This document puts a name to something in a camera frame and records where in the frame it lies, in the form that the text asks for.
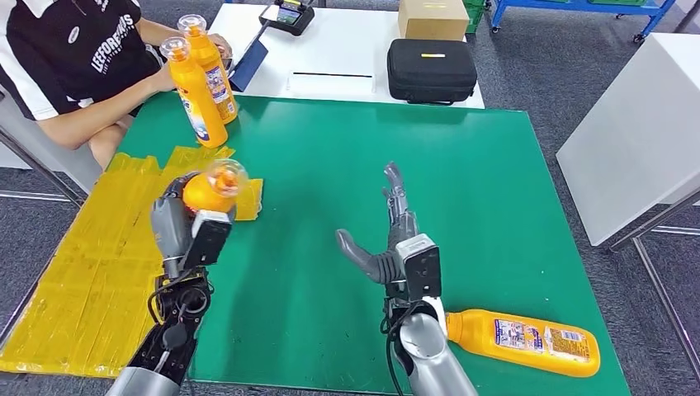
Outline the person's left hand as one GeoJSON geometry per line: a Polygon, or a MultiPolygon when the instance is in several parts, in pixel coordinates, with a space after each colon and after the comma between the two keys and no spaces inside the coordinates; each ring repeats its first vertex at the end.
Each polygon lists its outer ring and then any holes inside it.
{"type": "Polygon", "coordinates": [[[221,36],[219,34],[209,34],[208,37],[209,37],[210,41],[218,49],[220,56],[223,59],[231,59],[232,58],[231,46],[229,45],[228,41],[223,36],[221,36]]]}

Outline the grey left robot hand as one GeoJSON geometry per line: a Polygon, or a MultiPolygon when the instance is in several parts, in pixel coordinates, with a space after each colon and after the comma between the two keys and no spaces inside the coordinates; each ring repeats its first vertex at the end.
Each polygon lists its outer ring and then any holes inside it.
{"type": "Polygon", "coordinates": [[[184,187],[197,175],[189,172],[173,179],[151,207],[150,222],[163,261],[182,257],[192,238],[192,212],[184,203],[184,187]]]}

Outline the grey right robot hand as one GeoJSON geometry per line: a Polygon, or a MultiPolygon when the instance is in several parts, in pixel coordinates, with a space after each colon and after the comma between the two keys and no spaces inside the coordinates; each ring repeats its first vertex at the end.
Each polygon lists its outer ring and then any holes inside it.
{"type": "Polygon", "coordinates": [[[387,249],[382,253],[370,254],[355,244],[346,229],[337,229],[335,238],[344,256],[353,262],[370,280],[387,285],[404,278],[402,259],[397,254],[396,245],[419,234],[416,215],[409,209],[404,188],[404,180],[394,162],[384,167],[389,187],[382,189],[388,210],[389,233],[387,249]]]}

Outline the person's right hand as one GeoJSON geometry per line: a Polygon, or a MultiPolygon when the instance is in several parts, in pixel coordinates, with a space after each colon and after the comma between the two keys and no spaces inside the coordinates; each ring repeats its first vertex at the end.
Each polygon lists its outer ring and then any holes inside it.
{"type": "Polygon", "coordinates": [[[149,76],[149,85],[154,92],[170,92],[175,89],[169,67],[164,65],[157,73],[149,76]]]}

